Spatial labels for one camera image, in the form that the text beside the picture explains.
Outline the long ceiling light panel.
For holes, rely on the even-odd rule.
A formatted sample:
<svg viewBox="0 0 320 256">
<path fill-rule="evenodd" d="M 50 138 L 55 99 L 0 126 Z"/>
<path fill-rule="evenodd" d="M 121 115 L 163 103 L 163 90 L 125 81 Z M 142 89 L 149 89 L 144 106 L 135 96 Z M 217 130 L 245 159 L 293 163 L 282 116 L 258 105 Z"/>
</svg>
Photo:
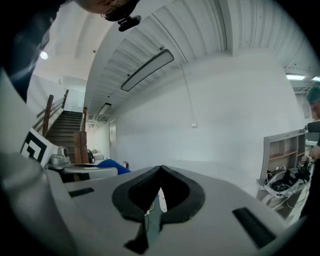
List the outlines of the long ceiling light panel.
<svg viewBox="0 0 320 256">
<path fill-rule="evenodd" d="M 139 67 L 132 75 L 130 75 L 126 81 L 121 85 L 120 89 L 129 92 L 132 88 L 138 85 L 142 80 L 161 69 L 165 65 L 174 61 L 173 54 L 168 50 L 164 49 L 150 60 Z"/>
</svg>

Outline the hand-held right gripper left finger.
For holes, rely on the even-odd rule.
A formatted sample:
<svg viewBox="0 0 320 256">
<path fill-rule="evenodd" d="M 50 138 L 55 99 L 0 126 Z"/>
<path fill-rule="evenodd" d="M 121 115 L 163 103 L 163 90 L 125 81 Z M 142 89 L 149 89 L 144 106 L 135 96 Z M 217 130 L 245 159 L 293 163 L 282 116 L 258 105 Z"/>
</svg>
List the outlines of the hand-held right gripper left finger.
<svg viewBox="0 0 320 256">
<path fill-rule="evenodd" d="M 126 255 L 151 256 L 150 249 L 160 234 L 161 209 L 159 197 L 157 195 L 153 197 L 153 203 L 149 205 L 151 212 L 144 217 L 148 248 L 143 254 L 139 254 L 125 247 L 125 244 L 136 238 L 142 224 L 124 219 L 112 202 L 112 194 L 114 189 L 122 183 L 151 169 L 151 167 L 146 167 L 113 177 L 64 184 L 68 191 L 84 188 L 94 189 L 93 192 L 73 197 L 72 200 L 99 236 L 113 242 L 114 247 L 122 249 Z"/>
</svg>

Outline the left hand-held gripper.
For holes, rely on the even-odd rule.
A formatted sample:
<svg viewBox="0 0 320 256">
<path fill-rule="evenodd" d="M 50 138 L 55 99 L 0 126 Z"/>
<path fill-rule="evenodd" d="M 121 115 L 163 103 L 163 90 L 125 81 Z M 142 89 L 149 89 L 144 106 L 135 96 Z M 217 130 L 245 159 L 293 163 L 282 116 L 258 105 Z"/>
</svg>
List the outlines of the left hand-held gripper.
<svg viewBox="0 0 320 256">
<path fill-rule="evenodd" d="M 110 178 L 118 175 L 115 167 L 96 167 L 94 164 L 72 164 L 66 147 L 56 146 L 31 128 L 20 153 L 36 160 L 44 168 L 62 170 L 63 182 L 79 182 Z"/>
</svg>

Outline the white wall conduit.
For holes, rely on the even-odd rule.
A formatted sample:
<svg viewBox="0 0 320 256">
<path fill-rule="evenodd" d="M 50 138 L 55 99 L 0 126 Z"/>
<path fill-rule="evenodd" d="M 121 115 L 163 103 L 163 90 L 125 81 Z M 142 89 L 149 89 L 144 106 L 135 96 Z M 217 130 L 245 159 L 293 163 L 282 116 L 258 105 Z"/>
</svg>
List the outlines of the white wall conduit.
<svg viewBox="0 0 320 256">
<path fill-rule="evenodd" d="M 184 83 L 185 83 L 187 99 L 188 99 L 189 107 L 190 107 L 190 119 L 191 119 L 190 126 L 191 126 L 191 124 L 196 122 L 194 108 L 193 108 L 193 102 L 192 102 L 192 98 L 191 98 L 191 93 L 190 93 L 190 88 L 189 88 L 189 84 L 188 84 L 188 81 L 187 81 L 187 77 L 186 77 L 186 74 L 185 74 L 185 71 L 184 71 L 184 67 L 183 67 L 182 64 L 180 65 L 180 69 L 181 69 L 182 77 L 183 77 L 183 80 L 184 80 Z"/>
</svg>

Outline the person's black clothing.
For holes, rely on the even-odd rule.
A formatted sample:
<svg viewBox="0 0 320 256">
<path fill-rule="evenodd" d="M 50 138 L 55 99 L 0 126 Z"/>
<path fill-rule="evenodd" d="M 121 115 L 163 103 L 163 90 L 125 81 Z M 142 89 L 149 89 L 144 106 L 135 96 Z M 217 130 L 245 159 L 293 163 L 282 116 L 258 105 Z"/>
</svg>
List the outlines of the person's black clothing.
<svg viewBox="0 0 320 256">
<path fill-rule="evenodd" d="M 0 67 L 23 101 L 58 11 L 71 1 L 0 0 Z"/>
</svg>

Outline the staircase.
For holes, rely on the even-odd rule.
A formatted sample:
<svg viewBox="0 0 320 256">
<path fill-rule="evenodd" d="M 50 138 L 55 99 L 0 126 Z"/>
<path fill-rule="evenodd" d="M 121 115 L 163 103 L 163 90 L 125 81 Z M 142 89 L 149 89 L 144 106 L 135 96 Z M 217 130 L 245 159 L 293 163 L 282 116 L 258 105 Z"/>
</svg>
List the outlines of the staircase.
<svg viewBox="0 0 320 256">
<path fill-rule="evenodd" d="M 53 145 L 65 147 L 69 158 L 75 163 L 74 133 L 80 131 L 82 113 L 63 111 L 46 133 L 45 138 Z"/>
</svg>

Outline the blue wiping cloth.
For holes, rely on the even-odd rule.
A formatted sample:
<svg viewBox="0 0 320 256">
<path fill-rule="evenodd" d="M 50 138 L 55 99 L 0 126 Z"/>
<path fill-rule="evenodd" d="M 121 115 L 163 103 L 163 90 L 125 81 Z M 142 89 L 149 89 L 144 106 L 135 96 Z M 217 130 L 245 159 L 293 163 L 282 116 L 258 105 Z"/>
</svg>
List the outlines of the blue wiping cloth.
<svg viewBox="0 0 320 256">
<path fill-rule="evenodd" d="M 129 169 L 120 165 L 119 163 L 117 163 L 116 161 L 114 161 L 112 159 L 103 160 L 102 162 L 96 164 L 95 166 L 97 168 L 116 168 L 117 175 L 127 174 L 127 173 L 131 172 Z"/>
</svg>

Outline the short ceiling light panel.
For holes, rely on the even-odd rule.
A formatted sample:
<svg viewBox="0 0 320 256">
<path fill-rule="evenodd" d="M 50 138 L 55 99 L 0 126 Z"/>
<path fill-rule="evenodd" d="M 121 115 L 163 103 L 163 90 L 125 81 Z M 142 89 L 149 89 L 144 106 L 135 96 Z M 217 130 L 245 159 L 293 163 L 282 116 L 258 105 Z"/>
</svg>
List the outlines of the short ceiling light panel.
<svg viewBox="0 0 320 256">
<path fill-rule="evenodd" d="M 98 115 L 100 115 L 100 116 L 104 115 L 104 114 L 110 109 L 111 106 L 112 106 L 112 105 L 111 105 L 110 103 L 107 103 L 107 102 L 106 102 L 106 103 L 101 107 L 100 111 L 98 112 Z"/>
</svg>

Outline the brown wooden boards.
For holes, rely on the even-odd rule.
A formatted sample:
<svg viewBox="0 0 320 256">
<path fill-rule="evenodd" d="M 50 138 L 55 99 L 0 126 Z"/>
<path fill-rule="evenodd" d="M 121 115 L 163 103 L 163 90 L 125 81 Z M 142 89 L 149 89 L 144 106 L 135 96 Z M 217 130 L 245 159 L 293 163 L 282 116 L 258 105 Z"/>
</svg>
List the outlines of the brown wooden boards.
<svg viewBox="0 0 320 256">
<path fill-rule="evenodd" d="M 87 108 L 82 111 L 80 130 L 74 132 L 74 159 L 76 164 L 88 164 L 88 148 L 86 133 Z"/>
</svg>

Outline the grey desk with cubby shelf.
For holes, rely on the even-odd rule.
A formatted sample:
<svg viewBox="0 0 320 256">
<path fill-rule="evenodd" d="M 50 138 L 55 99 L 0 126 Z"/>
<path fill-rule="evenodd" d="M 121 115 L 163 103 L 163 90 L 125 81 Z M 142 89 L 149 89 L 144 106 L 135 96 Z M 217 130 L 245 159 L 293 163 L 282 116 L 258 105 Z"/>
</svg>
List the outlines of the grey desk with cubby shelf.
<svg viewBox="0 0 320 256">
<path fill-rule="evenodd" d="M 276 174 L 298 167 L 305 155 L 306 131 L 294 130 L 272 136 L 263 140 L 263 159 L 259 185 L 264 185 Z"/>
</svg>

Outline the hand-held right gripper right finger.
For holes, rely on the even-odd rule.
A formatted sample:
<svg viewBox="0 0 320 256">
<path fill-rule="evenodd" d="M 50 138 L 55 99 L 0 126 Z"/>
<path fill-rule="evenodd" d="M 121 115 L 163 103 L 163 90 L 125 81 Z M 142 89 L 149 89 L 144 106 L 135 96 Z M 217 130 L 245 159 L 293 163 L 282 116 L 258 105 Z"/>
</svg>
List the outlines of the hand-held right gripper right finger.
<svg viewBox="0 0 320 256">
<path fill-rule="evenodd" d="M 276 212 L 230 182 L 177 167 L 175 171 L 197 182 L 205 200 L 190 220 L 165 224 L 149 247 L 149 256 L 279 256 L 280 238 L 288 225 Z M 275 239 L 258 248 L 233 213 L 242 208 Z"/>
</svg>

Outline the wooden stair railing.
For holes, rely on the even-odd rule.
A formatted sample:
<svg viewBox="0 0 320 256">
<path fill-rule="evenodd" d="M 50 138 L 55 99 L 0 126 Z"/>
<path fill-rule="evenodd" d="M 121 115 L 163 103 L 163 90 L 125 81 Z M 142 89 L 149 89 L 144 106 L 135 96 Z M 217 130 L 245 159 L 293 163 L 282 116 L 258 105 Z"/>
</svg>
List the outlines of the wooden stair railing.
<svg viewBox="0 0 320 256">
<path fill-rule="evenodd" d="M 50 118 L 54 116 L 57 111 L 65 108 L 68 94 L 69 90 L 67 89 L 64 93 L 64 96 L 55 102 L 54 96 L 50 94 L 46 103 L 46 107 L 36 115 L 37 122 L 33 125 L 33 129 L 35 129 L 38 133 L 42 131 L 43 137 L 45 137 L 48 133 Z"/>
</svg>

